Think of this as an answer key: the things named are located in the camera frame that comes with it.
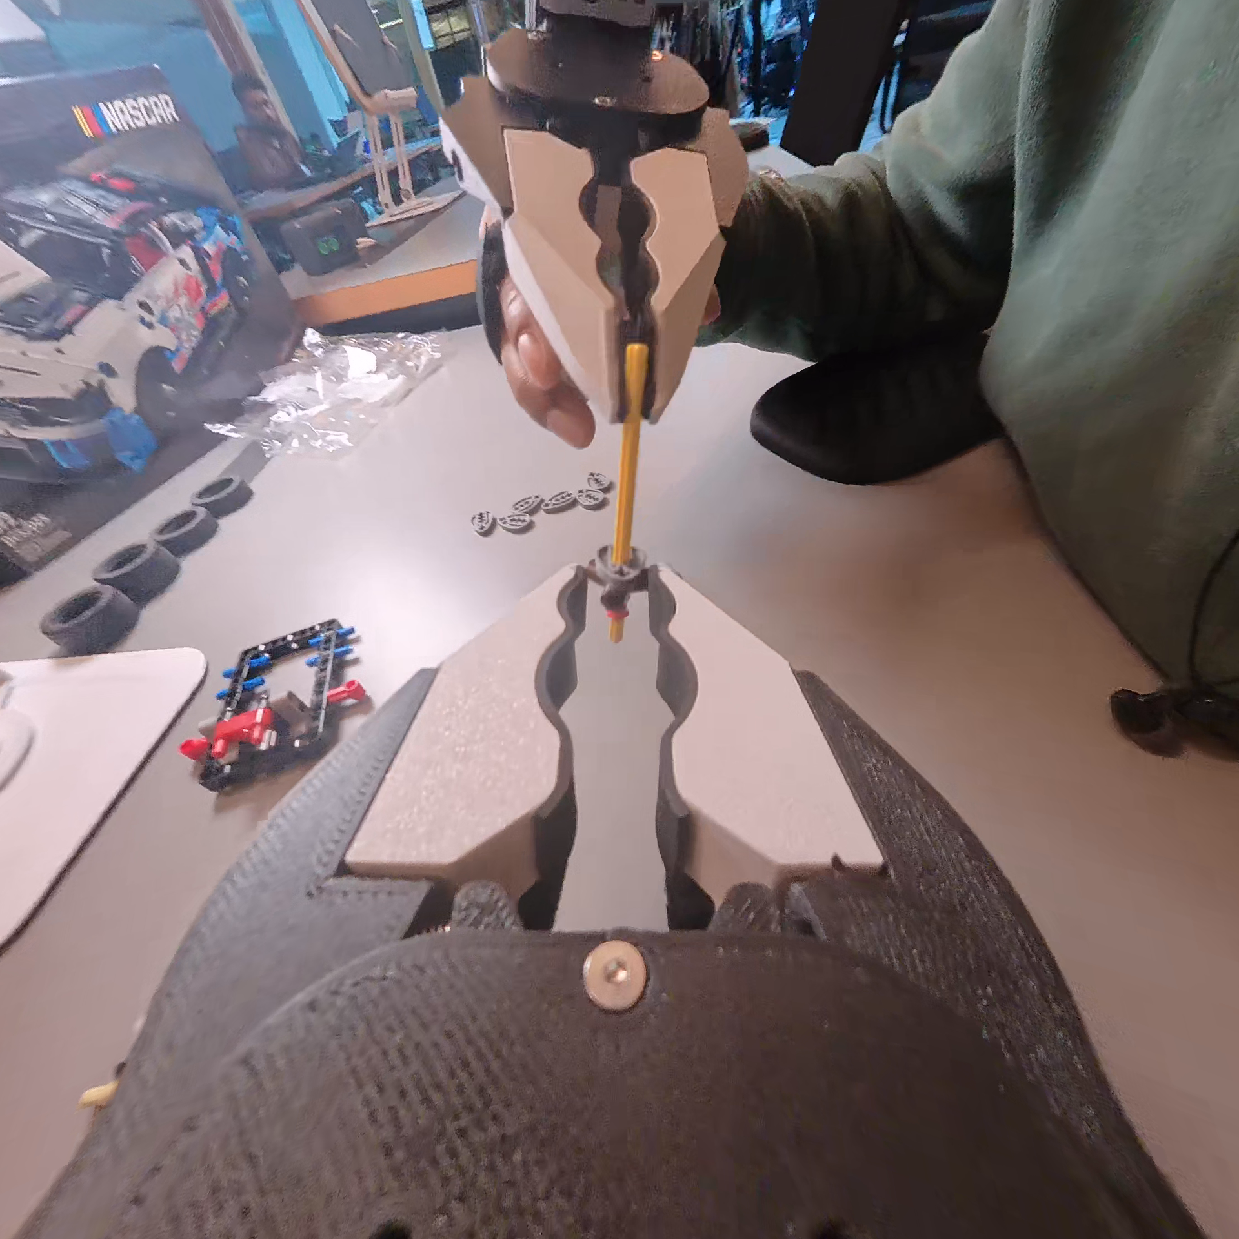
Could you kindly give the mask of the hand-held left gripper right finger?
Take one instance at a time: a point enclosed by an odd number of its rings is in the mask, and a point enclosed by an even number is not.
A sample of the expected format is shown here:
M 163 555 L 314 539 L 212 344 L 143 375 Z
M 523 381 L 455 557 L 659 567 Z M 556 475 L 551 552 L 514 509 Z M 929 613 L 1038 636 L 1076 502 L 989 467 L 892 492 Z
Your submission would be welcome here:
M 706 925 L 739 886 L 783 896 L 886 866 L 790 664 L 671 568 L 646 579 L 659 742 L 655 837 L 669 925 Z

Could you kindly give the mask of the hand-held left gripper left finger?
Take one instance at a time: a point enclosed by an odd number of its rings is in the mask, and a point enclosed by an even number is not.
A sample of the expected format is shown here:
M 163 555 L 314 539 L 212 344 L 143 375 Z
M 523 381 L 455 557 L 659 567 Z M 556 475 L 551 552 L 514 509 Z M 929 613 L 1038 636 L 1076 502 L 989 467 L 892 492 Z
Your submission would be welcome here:
M 358 878 L 498 886 L 551 925 L 576 835 L 563 706 L 588 577 L 565 567 L 435 670 L 345 853 Z

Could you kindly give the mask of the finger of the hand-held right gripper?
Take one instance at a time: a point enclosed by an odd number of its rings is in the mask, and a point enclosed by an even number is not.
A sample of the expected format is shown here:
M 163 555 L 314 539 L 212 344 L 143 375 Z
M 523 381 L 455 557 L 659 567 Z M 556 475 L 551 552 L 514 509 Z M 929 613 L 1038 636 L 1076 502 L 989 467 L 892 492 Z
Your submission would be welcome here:
M 625 300 L 613 244 L 582 210 L 596 185 L 587 150 L 544 130 L 503 132 L 512 211 L 507 270 L 547 341 L 599 419 L 624 418 Z
M 647 419 L 656 424 L 694 349 L 722 256 L 722 235 L 705 155 L 656 150 L 634 160 L 630 173 L 652 210 L 644 251 L 655 268 L 647 303 L 655 329 L 655 393 Z

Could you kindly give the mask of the yellow lego axle assembly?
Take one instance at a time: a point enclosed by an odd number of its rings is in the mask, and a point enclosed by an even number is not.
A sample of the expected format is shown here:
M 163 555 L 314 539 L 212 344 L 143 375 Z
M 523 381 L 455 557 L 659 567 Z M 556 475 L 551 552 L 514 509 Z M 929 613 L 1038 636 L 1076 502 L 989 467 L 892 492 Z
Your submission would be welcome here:
M 644 396 L 649 347 L 628 344 L 624 352 L 624 422 L 613 501 L 612 542 L 599 552 L 594 576 L 600 586 L 600 605 L 609 622 L 609 642 L 619 645 L 625 636 L 628 598 L 637 588 L 644 561 L 632 546 L 640 434 L 644 425 Z

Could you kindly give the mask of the cluster of grey lego discs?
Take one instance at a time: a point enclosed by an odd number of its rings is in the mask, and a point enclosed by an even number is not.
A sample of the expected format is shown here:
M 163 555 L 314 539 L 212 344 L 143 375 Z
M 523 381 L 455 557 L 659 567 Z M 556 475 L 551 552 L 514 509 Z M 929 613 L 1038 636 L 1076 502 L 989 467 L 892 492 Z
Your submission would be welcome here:
M 582 486 L 528 493 L 500 514 L 479 509 L 470 515 L 469 527 L 476 537 L 492 537 L 495 533 L 523 536 L 534 530 L 538 518 L 603 511 L 609 506 L 613 492 L 615 481 L 609 475 L 591 471 L 587 473 Z

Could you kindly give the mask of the person's right forearm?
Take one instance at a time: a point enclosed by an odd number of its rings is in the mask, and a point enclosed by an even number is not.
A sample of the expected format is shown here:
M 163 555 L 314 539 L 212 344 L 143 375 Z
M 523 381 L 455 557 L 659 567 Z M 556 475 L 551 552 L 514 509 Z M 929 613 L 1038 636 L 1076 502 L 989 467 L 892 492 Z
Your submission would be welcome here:
M 1236 237 L 1236 3 L 994 3 L 868 154 L 753 176 L 700 344 L 821 362 L 1091 324 Z

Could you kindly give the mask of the black lego set box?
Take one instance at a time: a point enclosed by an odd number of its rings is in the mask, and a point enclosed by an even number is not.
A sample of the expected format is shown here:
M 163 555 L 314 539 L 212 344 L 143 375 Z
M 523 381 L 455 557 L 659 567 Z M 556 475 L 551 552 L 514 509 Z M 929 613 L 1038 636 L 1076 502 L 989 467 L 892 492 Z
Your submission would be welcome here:
M 9 586 L 209 450 L 301 324 L 160 70 L 6 80 L 1 123 Z

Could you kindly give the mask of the person's right hand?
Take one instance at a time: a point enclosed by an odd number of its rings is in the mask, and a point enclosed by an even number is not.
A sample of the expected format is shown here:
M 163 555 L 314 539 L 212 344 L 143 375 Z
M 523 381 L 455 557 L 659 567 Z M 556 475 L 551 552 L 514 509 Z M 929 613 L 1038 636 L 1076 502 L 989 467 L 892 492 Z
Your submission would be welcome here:
M 500 285 L 500 362 L 519 409 L 573 450 L 594 442 L 596 422 L 584 396 L 540 329 L 532 310 L 506 275 Z

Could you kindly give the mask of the orange edged table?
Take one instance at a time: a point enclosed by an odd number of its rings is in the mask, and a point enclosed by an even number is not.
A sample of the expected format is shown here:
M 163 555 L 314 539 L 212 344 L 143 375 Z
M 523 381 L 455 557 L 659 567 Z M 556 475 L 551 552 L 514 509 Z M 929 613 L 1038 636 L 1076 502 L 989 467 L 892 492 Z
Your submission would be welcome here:
M 358 248 L 348 268 L 323 275 L 290 268 L 278 279 L 302 324 L 329 334 L 433 332 L 479 325 L 475 268 L 482 204 L 454 179 L 424 192 L 433 209 Z

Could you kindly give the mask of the wooden easel stand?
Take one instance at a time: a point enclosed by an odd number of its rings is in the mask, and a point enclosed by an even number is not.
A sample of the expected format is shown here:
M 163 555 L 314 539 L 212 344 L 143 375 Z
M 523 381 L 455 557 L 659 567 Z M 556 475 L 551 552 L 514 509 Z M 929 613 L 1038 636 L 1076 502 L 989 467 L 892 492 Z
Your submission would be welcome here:
M 298 2 L 308 32 L 361 117 L 377 207 L 376 219 L 365 225 L 368 234 L 438 213 L 460 197 L 460 191 L 436 197 L 414 189 L 413 163 L 441 154 L 442 142 L 438 133 L 410 139 L 407 123 L 420 120 L 436 130 L 444 101 L 413 3 L 386 6 L 396 12 L 392 27 L 382 24 L 368 2 Z

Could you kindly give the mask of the black equipment case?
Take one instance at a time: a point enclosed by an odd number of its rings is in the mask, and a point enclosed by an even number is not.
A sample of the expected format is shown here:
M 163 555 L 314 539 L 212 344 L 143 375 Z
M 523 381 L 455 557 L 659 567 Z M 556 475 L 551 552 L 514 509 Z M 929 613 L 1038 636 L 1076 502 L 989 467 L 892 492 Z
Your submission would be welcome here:
M 280 225 L 280 237 L 296 268 L 323 276 L 352 266 L 367 241 L 367 217 L 352 198 L 318 204 Z

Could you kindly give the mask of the clear plastic bag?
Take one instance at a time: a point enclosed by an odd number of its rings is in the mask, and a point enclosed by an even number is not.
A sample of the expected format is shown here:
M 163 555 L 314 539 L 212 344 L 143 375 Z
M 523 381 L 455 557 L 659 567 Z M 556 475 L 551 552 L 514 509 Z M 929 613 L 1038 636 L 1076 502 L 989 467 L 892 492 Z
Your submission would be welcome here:
M 383 425 L 444 360 L 438 334 L 323 335 L 306 329 L 256 396 L 205 430 L 267 459 L 345 456 Z

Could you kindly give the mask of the white book stand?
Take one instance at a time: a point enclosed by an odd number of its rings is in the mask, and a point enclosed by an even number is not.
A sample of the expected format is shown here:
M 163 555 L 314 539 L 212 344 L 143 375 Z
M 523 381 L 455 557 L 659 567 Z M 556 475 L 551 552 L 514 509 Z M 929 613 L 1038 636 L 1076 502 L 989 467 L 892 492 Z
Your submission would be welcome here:
M 1 945 L 19 936 L 206 676 L 190 647 L 1 664 Z

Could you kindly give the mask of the person's green sweatshirt torso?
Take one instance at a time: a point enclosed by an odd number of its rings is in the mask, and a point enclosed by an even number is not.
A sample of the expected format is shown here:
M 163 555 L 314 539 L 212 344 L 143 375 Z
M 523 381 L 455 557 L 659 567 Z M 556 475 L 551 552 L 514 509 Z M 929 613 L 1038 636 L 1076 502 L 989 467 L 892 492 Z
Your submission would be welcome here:
M 1065 561 L 1162 673 L 1236 681 L 1236 203 L 1088 197 L 1016 237 L 985 396 Z

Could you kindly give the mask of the black lego frame assembly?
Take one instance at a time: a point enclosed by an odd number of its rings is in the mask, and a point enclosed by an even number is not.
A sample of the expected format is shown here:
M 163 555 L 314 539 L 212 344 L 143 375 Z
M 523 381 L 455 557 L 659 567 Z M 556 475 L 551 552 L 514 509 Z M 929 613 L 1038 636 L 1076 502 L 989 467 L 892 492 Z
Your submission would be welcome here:
M 180 744 L 214 796 L 317 759 L 367 691 L 351 673 L 357 630 L 335 619 L 246 647 L 222 673 L 215 711 Z

